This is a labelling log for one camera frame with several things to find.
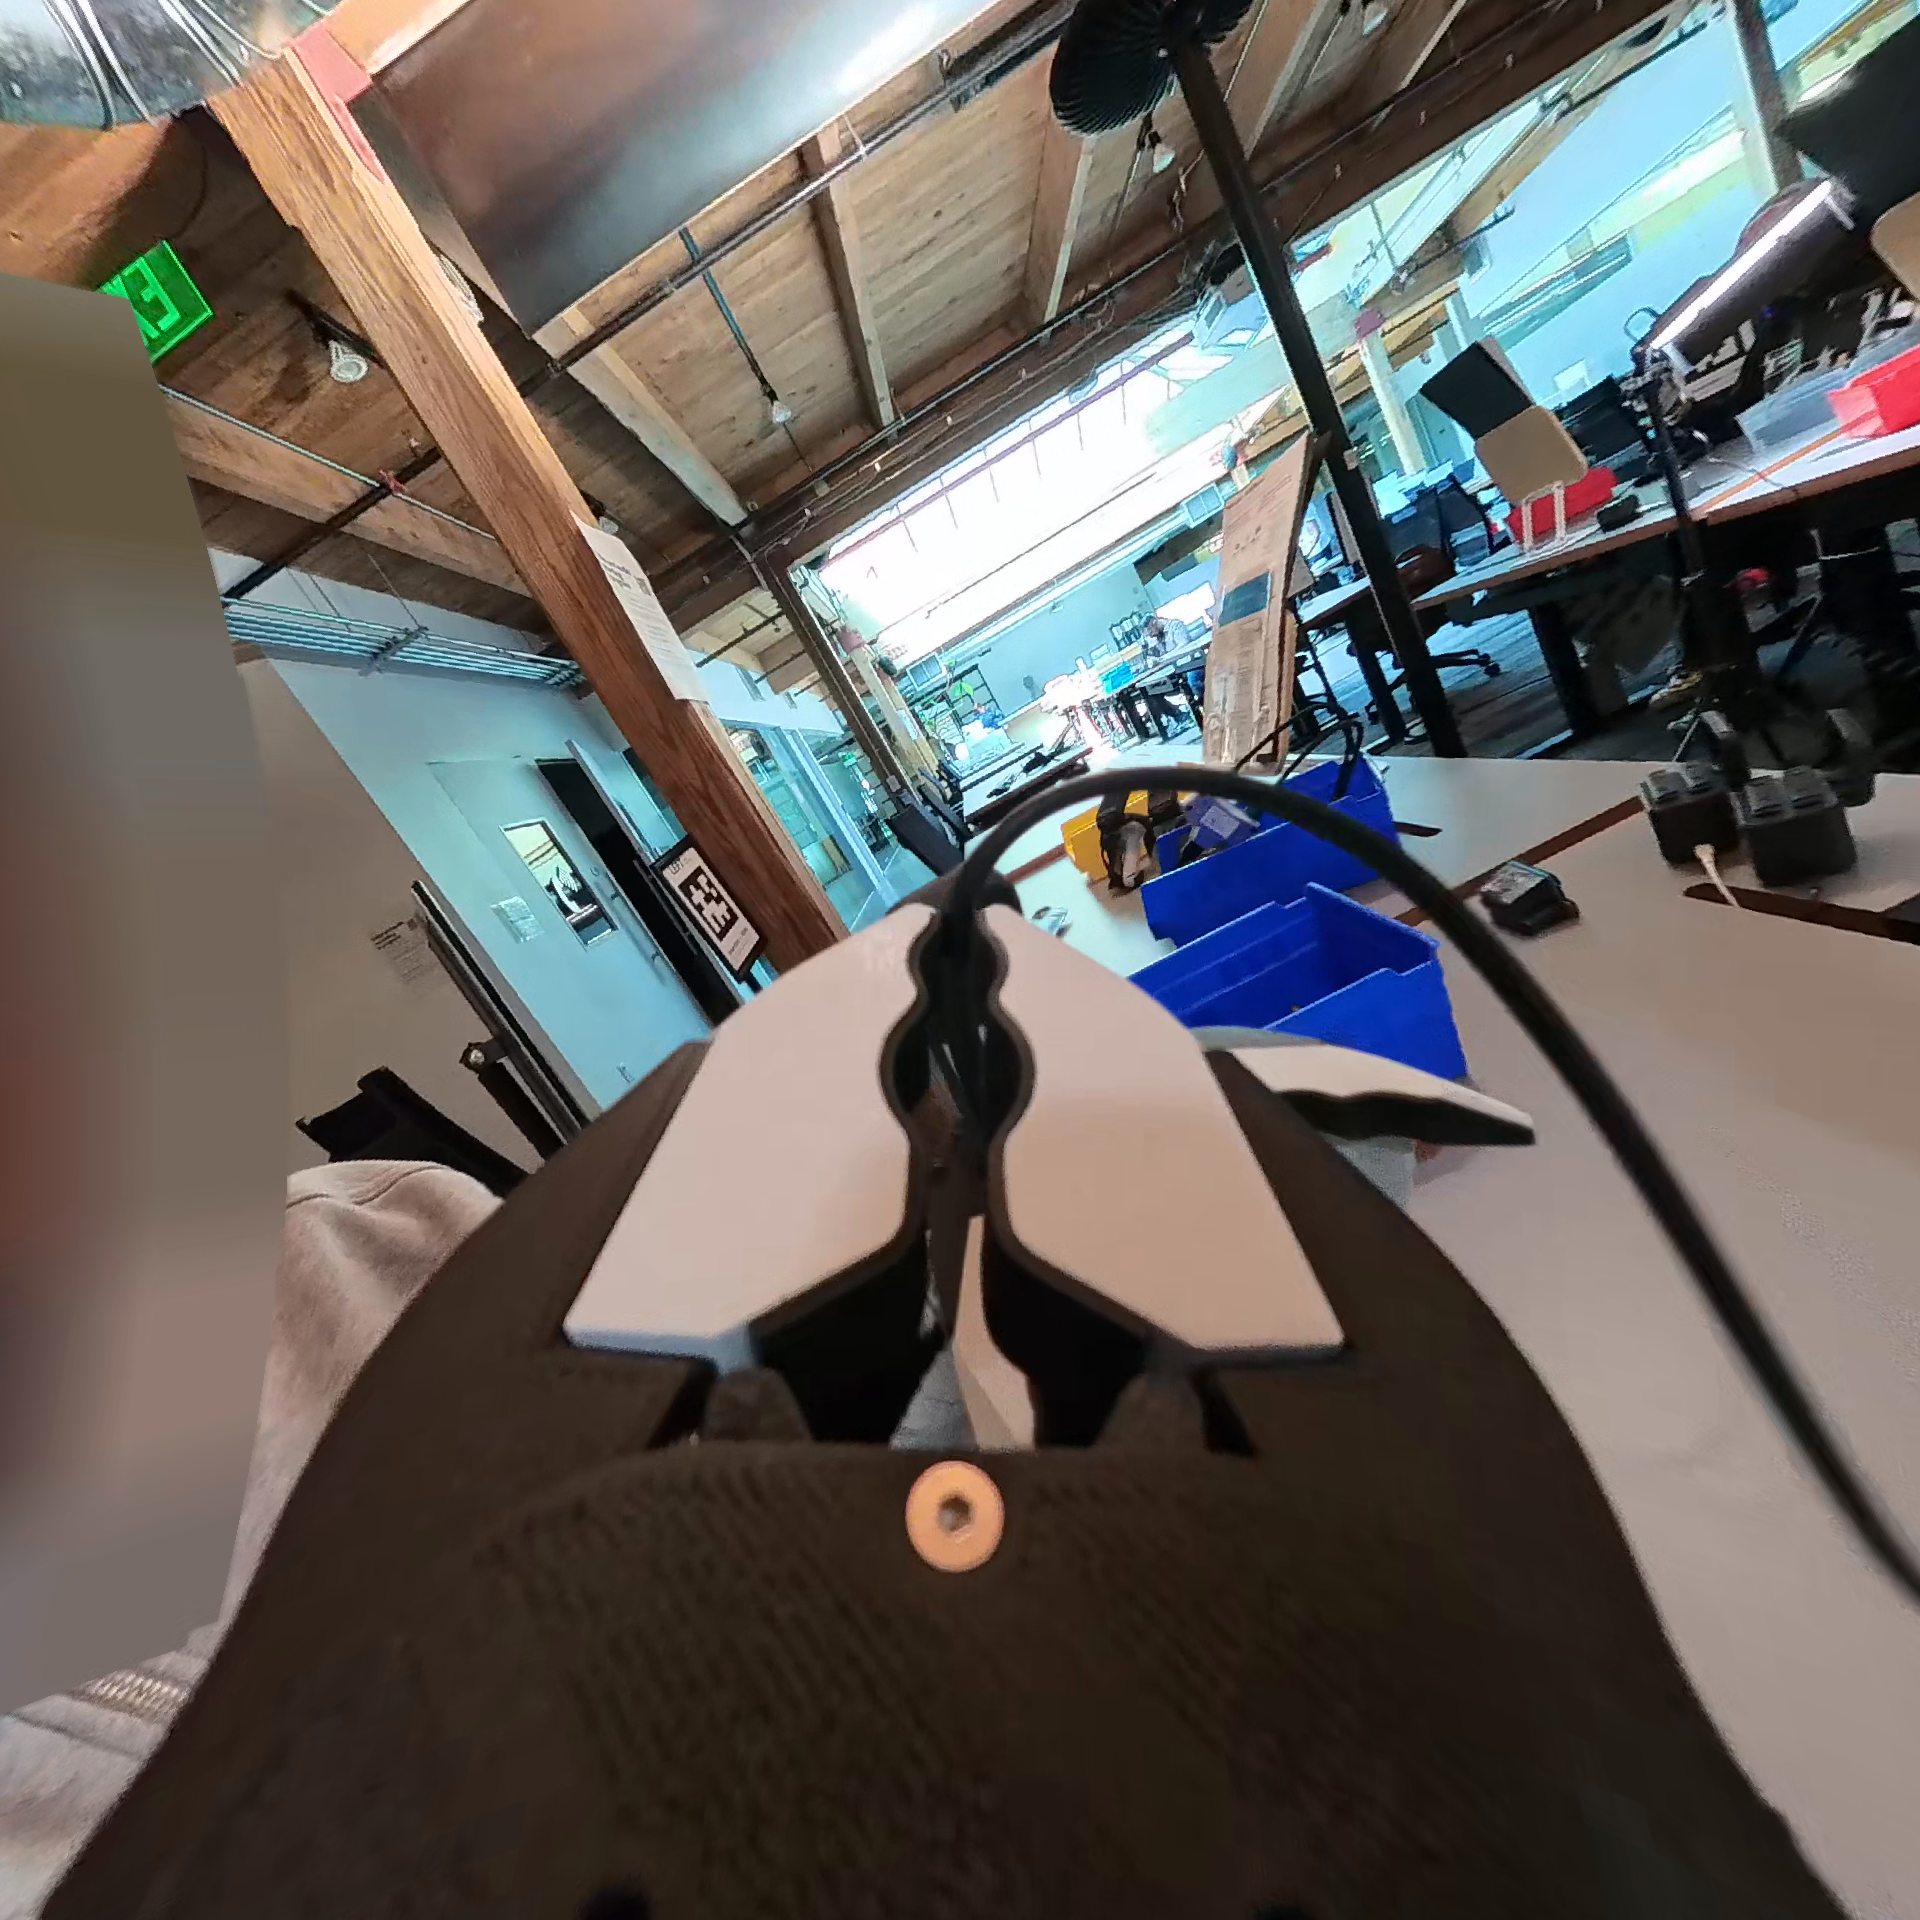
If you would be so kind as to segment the framed marker sign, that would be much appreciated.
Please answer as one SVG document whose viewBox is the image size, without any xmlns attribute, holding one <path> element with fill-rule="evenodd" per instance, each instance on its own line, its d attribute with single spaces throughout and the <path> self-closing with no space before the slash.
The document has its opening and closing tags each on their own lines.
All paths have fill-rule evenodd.
<svg viewBox="0 0 1920 1920">
<path fill-rule="evenodd" d="M 731 974 L 735 982 L 744 993 L 757 993 L 763 934 L 739 901 L 735 901 L 696 836 L 684 835 L 672 848 L 660 853 L 655 861 L 655 873 L 688 924 L 703 934 L 715 961 Z"/>
</svg>

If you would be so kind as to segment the yellow plastic bin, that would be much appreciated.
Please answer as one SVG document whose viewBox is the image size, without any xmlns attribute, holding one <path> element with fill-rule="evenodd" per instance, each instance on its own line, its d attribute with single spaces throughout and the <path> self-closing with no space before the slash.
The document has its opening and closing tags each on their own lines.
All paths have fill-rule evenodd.
<svg viewBox="0 0 1920 1920">
<path fill-rule="evenodd" d="M 1115 894 L 1139 892 L 1157 870 L 1155 810 L 1146 794 L 1105 797 L 1064 828 L 1064 850 L 1088 881 Z"/>
</svg>

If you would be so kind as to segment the small black device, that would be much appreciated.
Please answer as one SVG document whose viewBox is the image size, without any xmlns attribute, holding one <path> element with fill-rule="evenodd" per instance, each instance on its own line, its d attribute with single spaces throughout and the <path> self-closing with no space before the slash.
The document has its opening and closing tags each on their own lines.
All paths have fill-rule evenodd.
<svg viewBox="0 0 1920 1920">
<path fill-rule="evenodd" d="M 1536 940 L 1580 921 L 1580 908 L 1564 883 L 1529 861 L 1507 860 L 1477 889 L 1487 918 L 1501 933 Z"/>
</svg>

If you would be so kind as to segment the grey desk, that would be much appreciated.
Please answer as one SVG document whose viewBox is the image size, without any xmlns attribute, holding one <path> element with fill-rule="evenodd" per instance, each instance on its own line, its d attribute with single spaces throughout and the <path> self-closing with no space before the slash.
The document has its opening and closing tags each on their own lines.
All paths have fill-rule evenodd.
<svg viewBox="0 0 1920 1920">
<path fill-rule="evenodd" d="M 1405 845 L 1474 894 L 1544 865 L 1512 949 L 1636 1104 L 1881 1507 L 1916 1542 L 1916 947 L 1692 899 L 1642 762 L 1386 760 Z M 1857 1916 L 1916 1916 L 1916 1608 L 1803 1475 L 1640 1198 L 1450 952 L 1477 1089 L 1536 1142 L 1346 1148 L 1496 1307 L 1586 1449 L 1722 1734 Z"/>
</svg>

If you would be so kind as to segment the black battery charger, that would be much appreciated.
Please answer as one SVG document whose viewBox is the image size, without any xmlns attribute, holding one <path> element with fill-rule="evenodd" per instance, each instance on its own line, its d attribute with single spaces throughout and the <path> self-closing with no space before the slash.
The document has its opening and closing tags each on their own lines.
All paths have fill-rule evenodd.
<svg viewBox="0 0 1920 1920">
<path fill-rule="evenodd" d="M 1820 770 L 1753 774 L 1732 792 L 1736 825 L 1761 886 L 1789 889 L 1851 873 L 1849 811 Z"/>
<path fill-rule="evenodd" d="M 1722 769 L 1677 762 L 1640 781 L 1640 802 L 1663 861 L 1671 869 L 1705 869 L 1705 856 L 1730 856 L 1741 845 L 1736 794 Z"/>
</svg>

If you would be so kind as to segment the white paper notice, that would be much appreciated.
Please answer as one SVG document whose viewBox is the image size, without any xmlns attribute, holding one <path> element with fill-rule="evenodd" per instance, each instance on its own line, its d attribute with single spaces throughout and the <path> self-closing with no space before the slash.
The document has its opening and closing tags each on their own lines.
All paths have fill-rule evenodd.
<svg viewBox="0 0 1920 1920">
<path fill-rule="evenodd" d="M 667 692 L 684 705 L 708 705 L 700 668 L 633 552 L 607 523 L 579 518 L 579 526 Z"/>
</svg>

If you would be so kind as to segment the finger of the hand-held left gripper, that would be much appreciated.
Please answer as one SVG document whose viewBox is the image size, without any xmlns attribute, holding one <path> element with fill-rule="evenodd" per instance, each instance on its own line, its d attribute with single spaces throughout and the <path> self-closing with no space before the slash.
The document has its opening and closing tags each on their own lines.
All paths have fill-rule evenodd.
<svg viewBox="0 0 1920 1920">
<path fill-rule="evenodd" d="M 1472 1086 L 1338 1045 L 1237 1048 L 1237 1064 L 1323 1136 L 1418 1146 L 1532 1146 L 1521 1108 Z"/>
</svg>

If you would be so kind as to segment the black and wood book stand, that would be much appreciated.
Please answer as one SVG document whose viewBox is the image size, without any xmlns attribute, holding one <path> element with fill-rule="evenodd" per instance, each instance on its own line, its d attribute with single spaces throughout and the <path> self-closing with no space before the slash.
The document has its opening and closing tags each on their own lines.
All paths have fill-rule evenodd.
<svg viewBox="0 0 1920 1920">
<path fill-rule="evenodd" d="M 1591 470 L 1559 414 L 1532 397 L 1492 339 L 1448 358 L 1420 396 L 1471 436 L 1474 460 L 1515 513 L 1544 496 L 1568 499 Z"/>
</svg>

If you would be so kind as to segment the rectangular metal air duct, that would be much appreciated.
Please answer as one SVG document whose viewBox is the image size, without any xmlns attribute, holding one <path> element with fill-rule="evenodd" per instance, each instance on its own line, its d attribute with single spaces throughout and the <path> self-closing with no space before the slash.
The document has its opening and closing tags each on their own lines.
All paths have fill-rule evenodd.
<svg viewBox="0 0 1920 1920">
<path fill-rule="evenodd" d="M 540 332 L 985 9 L 472 2 L 353 116 L 428 241 Z"/>
</svg>

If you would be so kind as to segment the red plastic bin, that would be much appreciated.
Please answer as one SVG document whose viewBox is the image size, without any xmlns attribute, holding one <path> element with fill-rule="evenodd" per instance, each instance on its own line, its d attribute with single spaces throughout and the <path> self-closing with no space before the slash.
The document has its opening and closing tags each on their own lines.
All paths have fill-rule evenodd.
<svg viewBox="0 0 1920 1920">
<path fill-rule="evenodd" d="M 1616 470 L 1608 465 L 1586 468 L 1575 483 L 1549 486 L 1514 507 L 1507 516 L 1507 532 L 1523 552 L 1565 541 L 1618 491 Z"/>
<path fill-rule="evenodd" d="M 1831 390 L 1831 414 L 1849 442 L 1877 442 L 1917 426 L 1917 365 L 1914 346 L 1853 372 Z"/>
</svg>

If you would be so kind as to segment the person's grey sweater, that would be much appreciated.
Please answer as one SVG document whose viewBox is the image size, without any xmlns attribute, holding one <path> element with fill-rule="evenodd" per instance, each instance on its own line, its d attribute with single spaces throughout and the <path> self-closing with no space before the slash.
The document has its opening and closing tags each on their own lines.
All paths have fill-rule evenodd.
<svg viewBox="0 0 1920 1920">
<path fill-rule="evenodd" d="M 287 1187 L 273 1344 L 224 1601 L 184 1645 L 2 1717 L 2 1916 L 39 1916 L 172 1730 L 347 1386 L 499 1206 L 435 1163 L 347 1161 Z"/>
</svg>

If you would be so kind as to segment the led light bar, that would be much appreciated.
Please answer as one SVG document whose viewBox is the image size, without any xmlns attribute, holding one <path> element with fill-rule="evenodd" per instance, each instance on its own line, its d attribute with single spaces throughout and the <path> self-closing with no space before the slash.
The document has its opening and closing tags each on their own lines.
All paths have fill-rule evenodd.
<svg viewBox="0 0 1920 1920">
<path fill-rule="evenodd" d="M 1857 197 L 1833 178 L 1773 197 L 1716 272 L 1688 289 L 1636 341 L 1635 370 L 1688 370 L 1783 297 L 1800 293 L 1857 241 Z"/>
</svg>

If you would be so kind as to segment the wooden post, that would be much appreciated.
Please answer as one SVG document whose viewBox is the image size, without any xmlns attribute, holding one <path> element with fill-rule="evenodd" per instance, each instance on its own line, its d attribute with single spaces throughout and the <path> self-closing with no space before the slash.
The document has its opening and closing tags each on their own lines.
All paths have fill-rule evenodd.
<svg viewBox="0 0 1920 1920">
<path fill-rule="evenodd" d="M 845 937 L 844 921 L 712 708 L 667 686 L 585 534 L 585 496 L 353 122 L 349 80 L 357 68 L 315 28 L 210 106 L 770 963 L 804 963 Z"/>
</svg>

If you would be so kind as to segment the green exit sign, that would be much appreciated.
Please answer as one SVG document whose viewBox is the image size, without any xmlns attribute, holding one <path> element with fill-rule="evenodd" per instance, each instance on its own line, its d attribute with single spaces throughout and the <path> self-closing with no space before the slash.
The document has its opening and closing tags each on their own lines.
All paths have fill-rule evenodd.
<svg viewBox="0 0 1920 1920">
<path fill-rule="evenodd" d="M 193 341 L 216 320 L 212 304 L 172 243 L 159 241 L 107 276 L 98 293 L 124 299 L 152 364 Z"/>
</svg>

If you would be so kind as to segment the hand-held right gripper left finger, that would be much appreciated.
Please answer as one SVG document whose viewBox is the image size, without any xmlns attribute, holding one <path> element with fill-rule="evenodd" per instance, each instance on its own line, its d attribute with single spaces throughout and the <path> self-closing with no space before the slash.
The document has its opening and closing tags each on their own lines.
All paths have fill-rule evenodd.
<svg viewBox="0 0 1920 1920">
<path fill-rule="evenodd" d="M 912 1366 L 928 1331 L 928 942 L 905 904 L 703 1050 L 564 1312 L 588 1353 Z"/>
</svg>

